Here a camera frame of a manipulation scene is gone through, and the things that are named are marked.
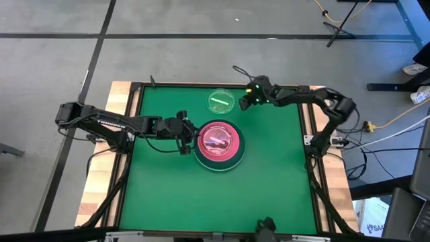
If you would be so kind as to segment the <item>blue desk frame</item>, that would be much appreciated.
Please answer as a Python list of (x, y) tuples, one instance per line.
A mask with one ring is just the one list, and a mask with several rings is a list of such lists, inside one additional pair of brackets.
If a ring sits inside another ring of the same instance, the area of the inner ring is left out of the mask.
[[(340, 2), (367, 2), (368, 0), (337, 0)], [(413, 23), (410, 19), (410, 17), (407, 15), (406, 10), (402, 6), (400, 0), (372, 0), (372, 3), (393, 3), (396, 5), (405, 25), (408, 29), (409, 34), (412, 37), (413, 42), (417, 46), (417, 48), (420, 50), (423, 47), (423, 43), (419, 35), (417, 34), (416, 29), (413, 26)]]

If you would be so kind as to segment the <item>grey laptop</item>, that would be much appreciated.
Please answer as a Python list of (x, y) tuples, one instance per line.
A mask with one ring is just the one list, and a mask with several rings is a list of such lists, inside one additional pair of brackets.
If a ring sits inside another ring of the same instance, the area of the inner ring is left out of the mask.
[(410, 232), (414, 242), (430, 242), (430, 108), (428, 115), (410, 184), (411, 192), (424, 199), (424, 205)]

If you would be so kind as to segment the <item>black aluminium table frame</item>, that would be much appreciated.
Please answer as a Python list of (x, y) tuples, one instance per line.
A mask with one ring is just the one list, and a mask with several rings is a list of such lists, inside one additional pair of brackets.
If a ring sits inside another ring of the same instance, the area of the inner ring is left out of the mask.
[[(214, 118), (214, 114), (206, 107), (205, 100), (208, 94), (217, 88), (218, 85), (215, 83), (158, 83), (151, 85), (150, 83), (115, 81), (112, 83), (105, 108), (111, 112), (124, 113), (130, 116), (139, 115), (150, 109), (157, 108), (159, 97), (168, 92), (174, 97), (185, 96), (185, 101), (175, 102), (174, 106), (168, 110), (168, 114), (173, 114), (178, 110), (187, 110), (189, 116), (193, 118), (196, 124), (203, 124)], [(302, 135), (319, 131), (327, 123), (327, 117), (317, 105), (297, 104), (296, 106), (298, 106), (300, 113)], [(89, 168), (89, 176), (85, 182), (84, 192), (75, 221), (76, 225), (83, 225), (90, 219), (91, 215), (100, 207), (102, 200), (107, 196), (108, 192), (113, 189), (123, 169), (127, 167), (129, 171), (124, 180), (123, 188), (116, 194), (106, 212), (97, 222), (97, 225), (101, 227), (120, 227), (120, 218), (134, 148), (135, 144), (132, 152), (123, 155), (108, 151), (107, 145), (104, 143), (99, 143), (95, 147), (95, 157)], [(304, 167), (306, 170), (306, 162), (310, 159), (310, 155), (307, 153), (305, 145), (304, 152)], [(316, 233), (314, 234), (339, 232), (339, 226), (311, 185), (310, 191), (316, 220)]]

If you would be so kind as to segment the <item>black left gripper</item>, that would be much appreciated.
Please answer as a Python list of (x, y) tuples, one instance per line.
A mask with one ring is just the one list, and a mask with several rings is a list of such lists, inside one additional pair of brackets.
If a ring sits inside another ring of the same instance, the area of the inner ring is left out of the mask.
[(175, 140), (181, 155), (189, 155), (198, 147), (200, 129), (187, 119), (185, 110), (178, 111), (175, 118), (166, 119), (166, 130), (168, 137)]

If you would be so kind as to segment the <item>person's leg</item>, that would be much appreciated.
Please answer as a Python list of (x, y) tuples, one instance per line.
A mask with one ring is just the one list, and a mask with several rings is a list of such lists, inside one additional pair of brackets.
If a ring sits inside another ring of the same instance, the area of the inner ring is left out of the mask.
[(424, 45), (424, 47), (414, 55), (413, 60), (417, 64), (430, 67), (430, 42)]

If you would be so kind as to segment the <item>grey chair leg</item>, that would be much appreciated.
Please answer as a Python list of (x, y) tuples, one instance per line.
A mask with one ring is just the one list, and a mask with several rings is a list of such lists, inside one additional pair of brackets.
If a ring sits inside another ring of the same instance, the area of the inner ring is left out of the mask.
[(9, 145), (0, 143), (0, 154), (10, 154), (16, 157), (23, 157), (25, 152), (14, 147), (10, 147)]

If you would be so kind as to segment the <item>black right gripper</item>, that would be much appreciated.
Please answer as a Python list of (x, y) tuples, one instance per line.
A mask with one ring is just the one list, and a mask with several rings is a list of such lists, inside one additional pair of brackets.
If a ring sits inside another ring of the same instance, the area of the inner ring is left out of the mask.
[(242, 111), (247, 110), (251, 105), (273, 103), (273, 97), (271, 97), (273, 85), (268, 76), (251, 77), (251, 81), (247, 84), (247, 89), (252, 89), (252, 92), (246, 93), (244, 97), (239, 99), (239, 106)]

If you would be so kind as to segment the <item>black tripod stand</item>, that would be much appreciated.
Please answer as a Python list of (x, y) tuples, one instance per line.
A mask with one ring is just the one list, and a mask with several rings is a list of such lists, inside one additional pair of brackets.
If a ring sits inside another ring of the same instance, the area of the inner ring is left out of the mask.
[(356, 39), (356, 36), (354, 34), (352, 34), (351, 32), (348, 32), (346, 30), (343, 29), (344, 25), (346, 24), (346, 22), (351, 18), (355, 8), (357, 7), (358, 2), (355, 2), (353, 7), (350, 9), (349, 13), (345, 16), (345, 18), (343, 19), (343, 21), (341, 21), (339, 26), (335, 26), (334, 21), (331, 22), (331, 24), (329, 22), (323, 22), (323, 25), (326, 27), (330, 27), (333, 29), (333, 35), (331, 36), (330, 40), (327, 42), (326, 47), (330, 48), (333, 44), (333, 42), (336, 39), (340, 39), (340, 40), (353, 40)]

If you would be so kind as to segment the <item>person's white shoe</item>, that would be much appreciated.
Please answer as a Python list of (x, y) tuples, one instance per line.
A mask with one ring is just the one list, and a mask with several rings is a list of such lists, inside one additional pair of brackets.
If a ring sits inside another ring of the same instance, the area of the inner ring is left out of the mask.
[(402, 68), (402, 71), (407, 75), (417, 75), (419, 73), (422, 73), (427, 69), (426, 66), (421, 65), (419, 63), (414, 63), (412, 65), (406, 66)]
[(420, 104), (430, 98), (430, 86), (420, 86), (418, 90), (410, 94), (410, 98), (414, 104)]

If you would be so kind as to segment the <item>green table mat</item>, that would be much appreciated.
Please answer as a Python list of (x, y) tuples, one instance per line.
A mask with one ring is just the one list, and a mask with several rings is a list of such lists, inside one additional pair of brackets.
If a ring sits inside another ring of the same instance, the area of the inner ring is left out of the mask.
[(223, 118), (245, 138), (229, 171), (180, 155), (172, 140), (136, 140), (121, 229), (250, 233), (270, 217), (279, 233), (316, 233), (298, 106), (235, 106)]

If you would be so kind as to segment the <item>pink plastic plate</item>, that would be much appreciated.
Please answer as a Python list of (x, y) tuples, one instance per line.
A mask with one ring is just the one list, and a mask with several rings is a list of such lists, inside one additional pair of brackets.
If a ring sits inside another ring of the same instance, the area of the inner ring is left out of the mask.
[(198, 151), (208, 160), (226, 162), (239, 151), (239, 132), (227, 121), (212, 121), (200, 129)]

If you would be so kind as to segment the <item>white cardboard box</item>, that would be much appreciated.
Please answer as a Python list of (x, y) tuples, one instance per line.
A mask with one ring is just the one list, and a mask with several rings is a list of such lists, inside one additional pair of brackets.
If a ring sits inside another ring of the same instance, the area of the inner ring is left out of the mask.
[(381, 237), (389, 205), (379, 198), (354, 200), (353, 208), (359, 231), (366, 236)]

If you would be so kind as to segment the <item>black rig beam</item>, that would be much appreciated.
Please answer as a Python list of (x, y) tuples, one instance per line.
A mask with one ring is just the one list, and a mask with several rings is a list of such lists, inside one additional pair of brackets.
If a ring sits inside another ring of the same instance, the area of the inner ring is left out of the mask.
[[(122, 231), (117, 227), (78, 228), (58, 231), (42, 231), (0, 235), (0, 242), (86, 242), (114, 240), (122, 237), (177, 237), (213, 239), (225, 241), (227, 239), (254, 240), (255, 233), (162, 233), (160, 231)], [(367, 237), (358, 234), (328, 233), (317, 235), (276, 234), (280, 241), (308, 241), (308, 242), (414, 242), (398, 239)]]

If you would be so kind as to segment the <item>dark grey box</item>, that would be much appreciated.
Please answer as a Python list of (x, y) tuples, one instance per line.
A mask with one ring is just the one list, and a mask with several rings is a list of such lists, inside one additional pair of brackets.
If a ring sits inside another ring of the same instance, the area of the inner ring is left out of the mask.
[(389, 205), (382, 237), (412, 241), (410, 232), (424, 203), (424, 200), (414, 194), (402, 188), (395, 188)]

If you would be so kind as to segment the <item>clear green small dish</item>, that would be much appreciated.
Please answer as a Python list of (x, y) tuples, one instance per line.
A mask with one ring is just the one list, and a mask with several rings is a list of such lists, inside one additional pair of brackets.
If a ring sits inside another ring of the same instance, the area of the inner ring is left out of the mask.
[(208, 94), (206, 104), (208, 109), (215, 114), (227, 114), (235, 106), (235, 97), (231, 91), (218, 88)]

